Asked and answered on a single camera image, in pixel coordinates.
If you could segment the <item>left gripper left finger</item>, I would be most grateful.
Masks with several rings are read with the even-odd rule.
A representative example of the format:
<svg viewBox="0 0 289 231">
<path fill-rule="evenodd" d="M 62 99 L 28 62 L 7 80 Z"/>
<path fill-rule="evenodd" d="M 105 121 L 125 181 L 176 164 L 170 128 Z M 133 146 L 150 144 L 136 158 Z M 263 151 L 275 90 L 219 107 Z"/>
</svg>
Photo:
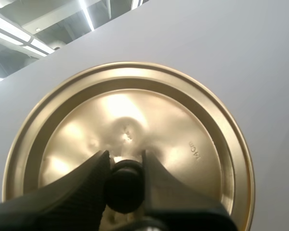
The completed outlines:
<svg viewBox="0 0 289 231">
<path fill-rule="evenodd" d="M 51 184 L 0 203 L 0 231 L 97 231 L 109 175 L 109 152 L 98 151 Z"/>
</svg>

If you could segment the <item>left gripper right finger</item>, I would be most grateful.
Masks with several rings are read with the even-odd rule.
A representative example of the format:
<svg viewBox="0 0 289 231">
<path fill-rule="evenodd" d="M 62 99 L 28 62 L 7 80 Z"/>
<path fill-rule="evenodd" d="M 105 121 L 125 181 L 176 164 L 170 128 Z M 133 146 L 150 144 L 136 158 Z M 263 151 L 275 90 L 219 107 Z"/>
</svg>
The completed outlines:
<svg viewBox="0 0 289 231">
<path fill-rule="evenodd" d="M 177 180 L 154 154 L 142 153 L 145 214 L 170 231 L 236 231 L 237 227 L 218 200 Z"/>
</svg>

